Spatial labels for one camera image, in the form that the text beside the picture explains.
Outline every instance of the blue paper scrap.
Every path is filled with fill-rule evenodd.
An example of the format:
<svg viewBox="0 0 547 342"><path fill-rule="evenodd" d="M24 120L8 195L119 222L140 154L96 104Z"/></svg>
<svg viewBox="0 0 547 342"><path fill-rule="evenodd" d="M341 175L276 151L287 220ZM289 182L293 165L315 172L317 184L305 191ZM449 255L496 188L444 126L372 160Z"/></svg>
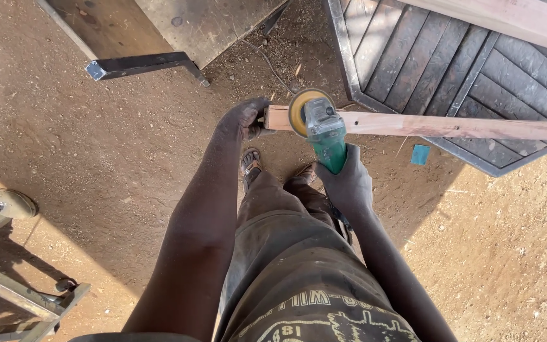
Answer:
<svg viewBox="0 0 547 342"><path fill-rule="evenodd" d="M411 164L425 165L428 154L430 154L429 146L415 144L413 155L411 156Z"/></svg>

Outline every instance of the yellow sanding disc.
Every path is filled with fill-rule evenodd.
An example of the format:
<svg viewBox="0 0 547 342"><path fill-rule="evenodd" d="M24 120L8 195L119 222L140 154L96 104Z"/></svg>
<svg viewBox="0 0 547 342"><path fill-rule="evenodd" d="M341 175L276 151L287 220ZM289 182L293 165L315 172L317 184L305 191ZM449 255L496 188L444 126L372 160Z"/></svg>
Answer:
<svg viewBox="0 0 547 342"><path fill-rule="evenodd" d="M303 107L308 101L319 97L326 97L334 106L330 96L319 89L305 89L298 92L288 106L288 121L290 121L293 131L305 139L308 137L308 132L305 127L305 112L303 111Z"/></svg>

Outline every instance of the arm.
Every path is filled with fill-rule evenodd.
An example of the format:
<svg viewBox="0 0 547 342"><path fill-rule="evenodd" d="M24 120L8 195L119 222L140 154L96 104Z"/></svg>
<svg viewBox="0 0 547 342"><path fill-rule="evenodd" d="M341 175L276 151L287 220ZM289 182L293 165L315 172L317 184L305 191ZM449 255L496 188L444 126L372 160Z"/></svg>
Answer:
<svg viewBox="0 0 547 342"><path fill-rule="evenodd" d="M275 132L252 125L267 105L266 98L241 102L217 124L122 331L174 332L210 342L233 252L240 148L242 140Z"/></svg>
<svg viewBox="0 0 547 342"><path fill-rule="evenodd" d="M343 170L331 174L318 164L331 203L351 224L368 270L390 299L391 306L422 341L457 342L450 327L398 252L373 212L373 179L360 161L360 147L347 144Z"/></svg>

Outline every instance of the sandy ground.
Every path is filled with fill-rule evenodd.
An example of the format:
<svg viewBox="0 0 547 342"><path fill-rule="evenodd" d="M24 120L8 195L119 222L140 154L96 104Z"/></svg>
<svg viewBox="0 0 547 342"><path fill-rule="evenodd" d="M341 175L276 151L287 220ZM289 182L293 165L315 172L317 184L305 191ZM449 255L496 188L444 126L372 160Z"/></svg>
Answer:
<svg viewBox="0 0 547 342"><path fill-rule="evenodd" d="M318 1L295 2L267 39L285 82L346 103ZM65 275L92 284L54 341L123 326L225 109L253 96L290 100L245 45L205 68L209 88L182 69L97 83L85 65L32 1L0 1L0 185L40 209L0 230L0 271L41 291ZM426 166L409 164L424 142L403 140L348 136L374 178L376 213L457 337L547 341L547 156L495 179L436 148ZM281 180L313 159L293 133L250 146ZM0 301L0 324L29 319Z"/></svg>

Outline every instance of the hand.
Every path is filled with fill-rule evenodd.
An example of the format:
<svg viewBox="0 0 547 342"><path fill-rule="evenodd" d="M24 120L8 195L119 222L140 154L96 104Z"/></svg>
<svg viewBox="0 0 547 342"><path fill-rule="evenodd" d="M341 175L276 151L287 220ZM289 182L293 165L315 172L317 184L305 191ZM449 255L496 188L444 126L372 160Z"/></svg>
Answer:
<svg viewBox="0 0 547 342"><path fill-rule="evenodd" d="M315 173L320 177L332 205L346 217L373 210L373 179L360 161L360 147L347 146L347 159L338 175L318 163Z"/></svg>
<svg viewBox="0 0 547 342"><path fill-rule="evenodd" d="M271 102L266 97L256 97L242 101L230 109L219 124L239 125L243 141L276 133L276 130L265 129L264 123L257 121L259 117L263 117L264 109L270 104Z"/></svg>

